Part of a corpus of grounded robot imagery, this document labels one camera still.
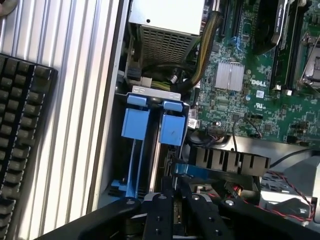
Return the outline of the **person's bare hand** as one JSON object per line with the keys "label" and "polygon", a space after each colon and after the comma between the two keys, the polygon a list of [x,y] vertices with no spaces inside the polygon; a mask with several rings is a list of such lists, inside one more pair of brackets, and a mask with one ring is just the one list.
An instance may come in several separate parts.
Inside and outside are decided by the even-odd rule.
{"label": "person's bare hand", "polygon": [[10,14],[18,5],[19,0],[0,0],[0,16]]}

